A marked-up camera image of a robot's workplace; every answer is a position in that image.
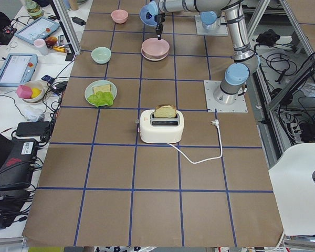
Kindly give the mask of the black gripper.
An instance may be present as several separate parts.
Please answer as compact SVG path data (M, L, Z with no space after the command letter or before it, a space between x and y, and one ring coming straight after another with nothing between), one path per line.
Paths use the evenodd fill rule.
M155 28L155 33L157 35L157 39L161 40L163 33L163 22L165 22L165 14L160 13L154 16L154 20L157 23Z

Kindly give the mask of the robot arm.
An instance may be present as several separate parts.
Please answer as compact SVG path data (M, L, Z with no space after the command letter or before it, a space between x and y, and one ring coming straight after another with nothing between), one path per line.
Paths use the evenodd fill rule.
M215 51L227 52L232 46L233 64L224 73L224 79L213 91L216 102L231 105L244 95L241 90L247 79L259 67L259 58L251 49L245 15L241 1L149 1L141 7L141 21L155 28L157 39L162 39L167 13L195 13L196 29L218 47Z

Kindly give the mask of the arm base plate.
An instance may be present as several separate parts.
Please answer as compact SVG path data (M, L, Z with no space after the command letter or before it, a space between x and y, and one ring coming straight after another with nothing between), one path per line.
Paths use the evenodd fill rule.
M205 25L200 15L195 15L196 31L198 35L203 36L228 36L228 29L225 18L221 16L215 23Z
M204 80L204 91L208 112L247 113L247 105L242 88L236 94L226 94L221 90L221 81Z

